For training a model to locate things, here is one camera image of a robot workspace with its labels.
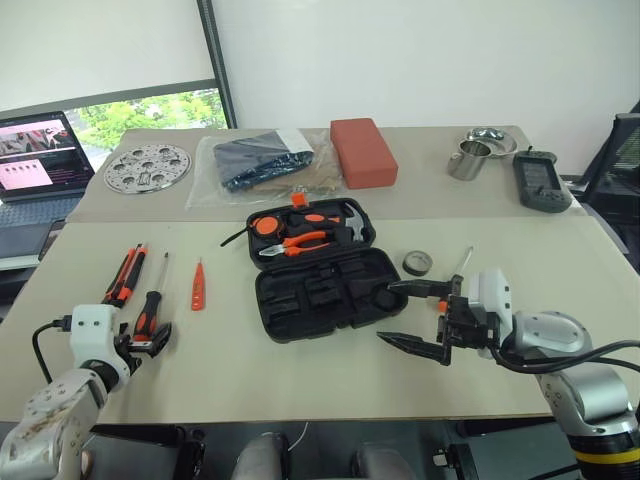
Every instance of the laptop screen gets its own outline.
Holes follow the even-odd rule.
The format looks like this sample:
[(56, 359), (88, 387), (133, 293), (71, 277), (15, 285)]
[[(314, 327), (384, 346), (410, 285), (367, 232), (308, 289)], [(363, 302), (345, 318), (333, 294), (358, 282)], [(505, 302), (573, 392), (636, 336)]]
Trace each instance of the laptop screen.
[(62, 112), (0, 120), (0, 199), (82, 190), (93, 168)]

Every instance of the green trees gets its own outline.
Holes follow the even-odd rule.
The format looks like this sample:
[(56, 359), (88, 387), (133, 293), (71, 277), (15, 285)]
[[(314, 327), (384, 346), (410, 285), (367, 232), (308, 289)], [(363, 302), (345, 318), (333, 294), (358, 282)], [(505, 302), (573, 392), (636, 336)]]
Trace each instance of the green trees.
[(216, 90), (94, 105), (76, 112), (88, 127), (78, 132), (80, 140), (111, 150), (129, 128), (227, 128)]

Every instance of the stainless steel cup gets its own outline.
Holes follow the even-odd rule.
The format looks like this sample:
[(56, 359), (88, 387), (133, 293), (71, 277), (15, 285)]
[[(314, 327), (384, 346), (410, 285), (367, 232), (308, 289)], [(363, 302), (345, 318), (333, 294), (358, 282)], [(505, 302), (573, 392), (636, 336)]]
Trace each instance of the stainless steel cup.
[(449, 159), (447, 172), (458, 180), (473, 180), (491, 154), (491, 149), (476, 140), (464, 140), (458, 148), (459, 151)]

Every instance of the gray robot arm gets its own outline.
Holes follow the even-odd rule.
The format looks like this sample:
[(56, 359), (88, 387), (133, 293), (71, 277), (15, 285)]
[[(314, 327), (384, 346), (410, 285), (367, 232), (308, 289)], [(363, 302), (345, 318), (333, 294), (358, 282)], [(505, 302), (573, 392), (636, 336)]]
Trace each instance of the gray robot arm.
[(117, 313), (106, 304), (74, 308), (74, 368), (27, 401), (22, 420), (0, 448), (0, 479), (80, 478), (81, 449), (108, 394), (125, 387), (141, 363), (129, 352), (143, 350), (120, 334)]
[[(433, 283), (442, 284), (411, 280), (391, 284), (389, 289), (426, 297), (433, 294)], [(471, 277), (467, 297), (461, 296), (459, 286), (449, 292), (447, 311), (439, 319), (438, 343), (402, 333), (378, 332), (378, 336), (443, 365), (451, 363), (452, 347), (475, 348), (480, 356), (495, 358), (503, 366), (508, 366), (507, 358), (519, 359), (521, 368), (515, 371), (537, 373), (542, 394), (567, 435), (585, 479), (640, 478), (638, 421), (622, 379), (611, 367), (592, 363), (545, 371), (554, 370), (542, 367), (554, 358), (590, 352), (591, 338), (576, 319), (560, 312), (512, 314), (511, 289), (500, 270)], [(640, 342), (630, 343), (640, 346)], [(524, 368), (529, 364), (537, 364), (537, 370)]]

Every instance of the laptop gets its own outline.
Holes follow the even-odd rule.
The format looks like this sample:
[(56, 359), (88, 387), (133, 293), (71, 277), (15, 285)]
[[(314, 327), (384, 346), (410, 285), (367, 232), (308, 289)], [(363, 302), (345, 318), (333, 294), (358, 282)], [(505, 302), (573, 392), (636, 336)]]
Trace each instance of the laptop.
[(93, 174), (63, 112), (0, 120), (0, 259), (37, 259), (50, 225), (71, 213)]

